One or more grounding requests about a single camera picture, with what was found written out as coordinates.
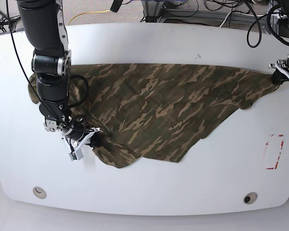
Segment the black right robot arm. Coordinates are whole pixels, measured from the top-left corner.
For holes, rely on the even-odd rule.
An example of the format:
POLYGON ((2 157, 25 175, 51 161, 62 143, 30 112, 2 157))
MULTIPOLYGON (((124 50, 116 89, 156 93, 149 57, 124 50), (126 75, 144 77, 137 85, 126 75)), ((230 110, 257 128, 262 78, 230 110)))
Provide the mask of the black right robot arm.
POLYGON ((31 69, 37 75, 36 89, 39 110, 47 131, 60 131, 70 148, 71 160, 83 157, 82 146, 98 144, 99 128, 85 126, 85 115, 72 116, 71 109, 84 103, 89 95, 85 77, 71 75, 71 50, 60 0, 19 0, 17 6, 28 41, 34 47, 31 69), (80 79, 85 85, 83 98, 69 104, 68 84, 80 79))

